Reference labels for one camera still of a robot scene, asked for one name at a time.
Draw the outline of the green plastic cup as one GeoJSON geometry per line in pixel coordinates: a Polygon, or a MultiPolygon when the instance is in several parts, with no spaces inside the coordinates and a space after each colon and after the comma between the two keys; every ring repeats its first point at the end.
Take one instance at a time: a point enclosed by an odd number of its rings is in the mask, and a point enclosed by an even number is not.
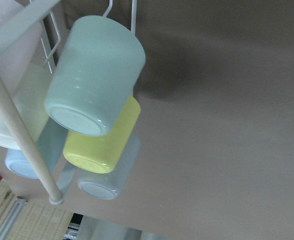
{"type": "Polygon", "coordinates": [[[138,38],[103,16],[76,20],[59,57],[44,106],[61,126],[87,136],[115,124],[145,65],[138,38]]]}

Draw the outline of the yellow plastic cup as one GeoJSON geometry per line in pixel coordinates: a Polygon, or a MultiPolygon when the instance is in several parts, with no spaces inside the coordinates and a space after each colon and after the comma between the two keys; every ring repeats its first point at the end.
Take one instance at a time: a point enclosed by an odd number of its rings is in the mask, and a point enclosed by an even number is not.
{"type": "Polygon", "coordinates": [[[141,113],[138,101],[129,96],[111,131],[103,136],[86,136],[69,131],[63,156],[74,166],[92,173],[112,172],[141,113]]]}

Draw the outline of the grey plastic cup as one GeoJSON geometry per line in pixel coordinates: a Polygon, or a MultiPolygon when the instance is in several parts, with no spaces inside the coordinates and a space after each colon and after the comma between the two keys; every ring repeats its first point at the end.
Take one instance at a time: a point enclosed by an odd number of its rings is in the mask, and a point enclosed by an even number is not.
{"type": "Polygon", "coordinates": [[[101,200],[116,199],[126,185],[140,147],[139,137],[132,133],[115,169],[110,173],[93,173],[82,170],[77,179],[78,187],[88,195],[101,200]]]}

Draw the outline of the cream white plastic cup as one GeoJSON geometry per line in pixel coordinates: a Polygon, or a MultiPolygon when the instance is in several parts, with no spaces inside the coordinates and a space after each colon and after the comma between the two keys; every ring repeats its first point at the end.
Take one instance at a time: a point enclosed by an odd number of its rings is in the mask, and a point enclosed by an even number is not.
{"type": "MultiPolygon", "coordinates": [[[[40,137],[49,116],[44,101],[52,80],[45,68],[31,63],[21,79],[12,100],[32,139],[40,137]]],[[[0,116],[0,147],[19,150],[20,147],[0,116]]]]}

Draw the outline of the pink plastic cup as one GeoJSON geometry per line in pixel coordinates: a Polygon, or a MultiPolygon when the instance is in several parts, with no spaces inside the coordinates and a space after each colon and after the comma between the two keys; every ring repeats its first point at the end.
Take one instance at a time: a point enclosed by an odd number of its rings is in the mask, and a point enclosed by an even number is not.
{"type": "MultiPolygon", "coordinates": [[[[23,9],[15,0],[0,0],[0,28],[23,9]]],[[[40,23],[30,28],[0,59],[0,77],[13,96],[43,33],[40,23]]]]}

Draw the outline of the woven beige mat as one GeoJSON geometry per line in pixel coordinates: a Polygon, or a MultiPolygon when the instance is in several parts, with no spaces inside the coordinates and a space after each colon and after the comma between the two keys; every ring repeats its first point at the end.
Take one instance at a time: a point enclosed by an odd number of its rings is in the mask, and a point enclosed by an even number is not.
{"type": "MultiPolygon", "coordinates": [[[[7,182],[0,181],[0,228],[18,198],[7,182]]],[[[7,240],[61,240],[70,224],[73,213],[52,205],[28,201],[21,209],[7,240]]]]}

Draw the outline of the aluminium profile bar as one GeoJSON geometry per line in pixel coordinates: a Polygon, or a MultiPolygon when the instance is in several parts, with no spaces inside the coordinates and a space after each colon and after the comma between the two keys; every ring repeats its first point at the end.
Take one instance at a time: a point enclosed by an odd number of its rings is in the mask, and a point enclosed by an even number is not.
{"type": "Polygon", "coordinates": [[[13,225],[15,224],[20,212],[26,205],[27,200],[21,196],[18,196],[15,200],[13,206],[11,207],[9,213],[7,214],[4,222],[0,226],[0,240],[5,240],[11,231],[13,225]]]}

